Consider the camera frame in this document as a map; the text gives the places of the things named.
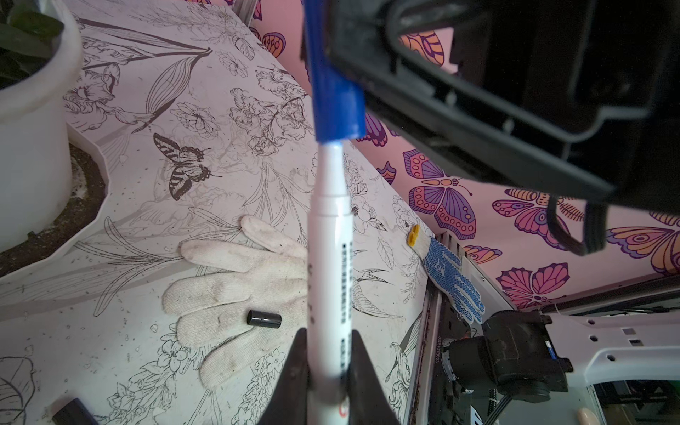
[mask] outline black and white butterfly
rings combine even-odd
[[[160,153],[165,155],[175,165],[170,176],[170,195],[179,201],[183,194],[191,189],[192,182],[202,182],[212,174],[201,164],[203,151],[193,146],[182,146],[174,140],[154,133],[154,143]]]

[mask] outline marker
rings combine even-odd
[[[343,142],[364,136],[366,128],[363,92],[333,69],[324,56],[325,16],[325,0],[305,1],[307,67],[319,142],[307,219],[307,423],[347,425],[354,217],[345,183]]]

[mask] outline dirt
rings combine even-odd
[[[90,224],[106,196],[106,185],[92,157],[73,145],[71,198],[59,217],[42,232],[29,233],[29,240],[0,252],[0,277],[52,255],[80,229]]]

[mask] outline glove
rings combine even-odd
[[[416,224],[409,233],[407,243],[420,257],[428,276],[446,294],[454,309],[469,324],[481,323],[484,304],[470,279],[460,272],[460,258],[435,238],[425,235]]]
[[[187,347],[225,344],[200,369],[203,385],[214,390],[275,348],[290,345],[307,322],[307,250],[253,216],[241,230],[267,249],[223,241],[187,241],[180,252],[196,265],[231,273],[190,277],[163,294],[163,309],[177,315],[177,340]],[[246,324],[249,310],[281,315],[278,329]]]

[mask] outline white flower pot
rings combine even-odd
[[[31,77],[0,90],[0,252],[54,221],[71,196],[71,156],[61,97],[82,66],[78,26],[61,0],[40,0],[64,31]]]

